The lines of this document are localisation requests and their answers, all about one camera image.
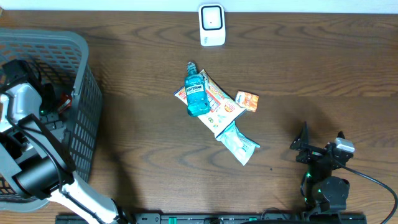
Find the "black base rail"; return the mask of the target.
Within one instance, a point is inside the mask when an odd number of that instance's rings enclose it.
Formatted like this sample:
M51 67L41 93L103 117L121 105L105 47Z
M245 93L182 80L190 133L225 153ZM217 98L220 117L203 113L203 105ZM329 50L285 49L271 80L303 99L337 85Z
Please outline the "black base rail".
M298 214L281 214L275 210L264 214L159 214L136 213L133 215L137 224L240 224L240 223L341 223L367 224L365 215L313 215L303 219Z

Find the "cream snack bag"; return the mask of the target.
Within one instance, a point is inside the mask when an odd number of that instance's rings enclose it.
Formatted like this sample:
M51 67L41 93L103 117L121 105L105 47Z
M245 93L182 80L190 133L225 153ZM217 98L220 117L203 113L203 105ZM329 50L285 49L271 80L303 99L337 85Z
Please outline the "cream snack bag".
M202 70L199 72L207 82L206 92L210 103L210 112L197 116L215 136L231 124L245 109L240 107L229 95L227 95L208 75ZM175 92L175 96L187 105L185 86Z

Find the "light blue wipes packet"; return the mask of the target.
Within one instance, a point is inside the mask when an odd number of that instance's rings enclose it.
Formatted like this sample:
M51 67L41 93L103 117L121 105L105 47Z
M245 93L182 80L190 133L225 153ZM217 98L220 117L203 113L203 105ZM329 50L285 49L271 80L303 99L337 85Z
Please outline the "light blue wipes packet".
M248 163L255 149L260 148L258 143L250 140L240 132L235 121L229 124L216 137L216 140L222 142L243 166Z

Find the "blue mouthwash bottle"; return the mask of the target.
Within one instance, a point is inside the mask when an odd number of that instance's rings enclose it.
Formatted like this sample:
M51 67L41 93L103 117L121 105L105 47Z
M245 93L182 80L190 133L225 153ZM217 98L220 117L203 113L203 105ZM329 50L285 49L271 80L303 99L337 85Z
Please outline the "blue mouthwash bottle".
M196 65L193 62L188 62L185 93L187 96L187 113L190 116L197 117L210 112L206 84L205 77L198 73Z

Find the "grey plastic shopping basket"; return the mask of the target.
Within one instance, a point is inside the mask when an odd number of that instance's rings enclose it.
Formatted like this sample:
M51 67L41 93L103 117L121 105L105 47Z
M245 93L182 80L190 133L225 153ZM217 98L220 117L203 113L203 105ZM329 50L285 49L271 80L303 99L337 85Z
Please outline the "grey plastic shopping basket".
M42 122L69 150L84 181L90 176L103 105L88 56L88 44L73 32L1 29L2 64L25 60L44 84L53 85L56 95L72 97L71 107L59 118L49 114Z

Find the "white barcode scanner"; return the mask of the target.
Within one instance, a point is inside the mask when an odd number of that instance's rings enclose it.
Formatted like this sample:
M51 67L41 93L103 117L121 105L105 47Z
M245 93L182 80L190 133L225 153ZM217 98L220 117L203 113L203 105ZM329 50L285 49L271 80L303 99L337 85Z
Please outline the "white barcode scanner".
M203 4L198 10L200 43L204 47L223 45L226 41L224 7L220 4Z

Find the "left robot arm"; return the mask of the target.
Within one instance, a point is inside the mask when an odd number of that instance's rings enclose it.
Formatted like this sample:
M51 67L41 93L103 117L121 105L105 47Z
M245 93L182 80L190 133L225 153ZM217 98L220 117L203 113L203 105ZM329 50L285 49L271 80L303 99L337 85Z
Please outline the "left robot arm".
M94 81L69 95L32 81L1 86L1 209L31 212L59 203L88 223L134 223L87 183L102 96Z

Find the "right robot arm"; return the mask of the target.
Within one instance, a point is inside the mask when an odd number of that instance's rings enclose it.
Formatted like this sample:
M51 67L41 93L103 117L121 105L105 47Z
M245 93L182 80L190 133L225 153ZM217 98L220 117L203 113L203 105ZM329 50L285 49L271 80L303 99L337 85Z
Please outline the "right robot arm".
M306 206L303 218L310 221L322 215L339 215L346 210L350 184L346 179L332 175L355 152L354 144L345 138L343 132L340 131L336 139L325 147L316 147L309 143L308 126L304 123L290 149L298 151L297 162L308 165L300 186Z

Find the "red snack bar wrapper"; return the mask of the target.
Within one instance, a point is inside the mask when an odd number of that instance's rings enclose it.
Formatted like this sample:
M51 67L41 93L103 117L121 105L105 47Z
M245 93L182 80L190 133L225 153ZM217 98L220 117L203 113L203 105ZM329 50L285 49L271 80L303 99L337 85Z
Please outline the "red snack bar wrapper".
M61 114L65 110L69 109L69 107L71 107L72 105L72 100L73 98L70 95L62 93L60 97L59 106L57 108L58 114Z

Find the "small orange packet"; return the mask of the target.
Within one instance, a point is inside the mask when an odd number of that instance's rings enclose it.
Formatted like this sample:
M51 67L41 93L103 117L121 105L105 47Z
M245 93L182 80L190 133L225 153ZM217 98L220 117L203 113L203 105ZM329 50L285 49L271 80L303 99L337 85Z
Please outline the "small orange packet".
M238 91L235 102L250 112L256 112L259 96L245 91Z

